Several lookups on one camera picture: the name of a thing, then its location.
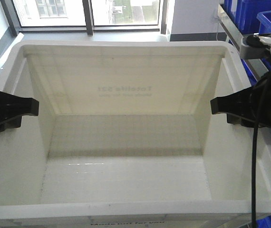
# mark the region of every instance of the white plastic bin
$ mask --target white plastic bin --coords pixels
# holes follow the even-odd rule
[[[0,90],[39,116],[0,133],[0,227],[234,227],[251,212],[252,129],[210,100],[249,87],[224,42],[17,44]],[[271,214],[261,129],[258,217]]]

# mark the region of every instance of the black cable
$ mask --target black cable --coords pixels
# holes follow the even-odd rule
[[[252,228],[256,228],[256,163],[257,163],[257,136],[258,136],[258,128],[259,121],[261,116],[261,110],[263,107],[263,102],[265,95],[268,91],[271,82],[271,72],[268,75],[267,81],[264,85],[258,109],[256,113],[256,120],[254,124],[254,132],[253,132],[253,143],[252,143]]]

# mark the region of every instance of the bin floor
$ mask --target bin floor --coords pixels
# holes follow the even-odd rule
[[[192,115],[62,115],[41,203],[210,200]]]

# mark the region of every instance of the window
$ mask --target window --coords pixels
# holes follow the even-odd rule
[[[168,0],[0,0],[11,29],[159,29]]]
[[[13,0],[13,3],[21,27],[86,24],[82,0]]]
[[[157,25],[160,0],[93,0],[95,26]]]

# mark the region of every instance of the building outside window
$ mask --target building outside window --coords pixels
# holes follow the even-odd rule
[[[92,26],[158,25],[163,0],[91,0]],[[83,0],[13,0],[21,27],[85,26]]]

